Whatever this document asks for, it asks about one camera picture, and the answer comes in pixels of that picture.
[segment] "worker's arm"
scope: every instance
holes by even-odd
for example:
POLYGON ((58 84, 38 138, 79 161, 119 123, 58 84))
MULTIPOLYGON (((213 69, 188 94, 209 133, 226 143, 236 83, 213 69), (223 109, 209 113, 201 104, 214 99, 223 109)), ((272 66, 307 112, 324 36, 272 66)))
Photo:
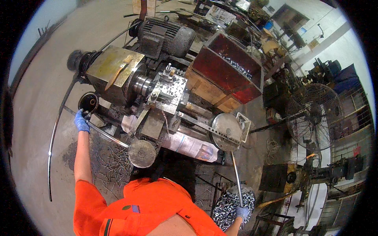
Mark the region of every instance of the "worker's arm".
POLYGON ((236 217, 233 224, 226 229, 225 234, 227 236, 237 236, 237 233, 239 232, 239 228, 243 222, 243 218, 240 216, 236 217))
POLYGON ((91 162, 89 157, 89 126, 79 110, 75 116, 79 132, 75 158, 75 209, 73 229, 76 235, 98 235, 103 222, 101 212, 107 207, 106 201, 92 183, 91 162))
POLYGON ((75 125, 79 131, 77 138, 77 150, 74 166, 75 182, 77 180, 87 180, 92 183, 91 160, 89 157, 89 126, 83 117, 82 110, 75 116, 75 125))
POLYGON ((227 236, 237 236, 239 232, 240 225, 247 218, 249 209, 248 207, 238 207, 236 208, 236 217, 234 222, 228 229, 225 231, 227 236))
POLYGON ((79 131, 77 138, 77 151, 75 158, 75 183, 77 180, 87 180, 92 183, 91 160, 89 157, 89 133, 79 131))

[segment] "blue container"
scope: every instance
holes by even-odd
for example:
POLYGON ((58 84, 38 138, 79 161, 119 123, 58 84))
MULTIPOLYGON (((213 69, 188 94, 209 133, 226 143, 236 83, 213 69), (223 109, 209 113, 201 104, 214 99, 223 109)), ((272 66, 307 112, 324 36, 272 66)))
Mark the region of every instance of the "blue container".
POLYGON ((270 30, 272 27, 273 27, 273 22, 272 22, 271 20, 268 21, 268 22, 265 24, 265 26, 264 26, 264 28, 267 29, 267 30, 270 30))

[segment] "hand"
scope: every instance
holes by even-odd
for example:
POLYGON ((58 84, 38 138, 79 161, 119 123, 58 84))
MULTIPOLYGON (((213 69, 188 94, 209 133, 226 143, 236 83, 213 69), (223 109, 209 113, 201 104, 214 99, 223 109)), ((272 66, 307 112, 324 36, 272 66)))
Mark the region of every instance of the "hand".
POLYGON ((243 222, 244 222, 245 218, 247 218, 247 216, 248 216, 248 212, 249 212, 248 207, 237 207, 235 219, 236 219, 236 217, 240 216, 243 219, 243 222))
POLYGON ((87 113, 87 112, 83 113, 83 109, 78 110, 76 115, 75 115, 75 119, 74 119, 74 123, 77 127, 77 130, 78 131, 86 131, 86 132, 90 133, 89 125, 88 125, 88 121, 89 121, 90 118, 91 118, 91 113, 87 113))

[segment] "wooden box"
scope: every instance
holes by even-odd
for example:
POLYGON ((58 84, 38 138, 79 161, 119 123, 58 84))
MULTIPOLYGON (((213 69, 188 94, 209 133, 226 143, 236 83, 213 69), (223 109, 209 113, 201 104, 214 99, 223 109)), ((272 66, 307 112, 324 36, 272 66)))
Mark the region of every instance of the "wooden box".
POLYGON ((261 62, 222 33, 206 42, 185 77, 192 93, 224 112, 248 103, 263 91, 261 62), (248 71, 248 76, 237 68, 248 71))

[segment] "fan guard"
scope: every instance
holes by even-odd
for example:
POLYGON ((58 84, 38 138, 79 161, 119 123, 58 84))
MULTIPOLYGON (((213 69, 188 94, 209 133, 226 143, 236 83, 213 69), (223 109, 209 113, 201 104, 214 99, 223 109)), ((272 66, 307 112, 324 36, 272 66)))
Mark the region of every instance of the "fan guard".
POLYGON ((310 151, 327 149, 341 137, 342 104, 328 86, 313 83, 299 88, 288 102, 286 114, 291 136, 310 151))

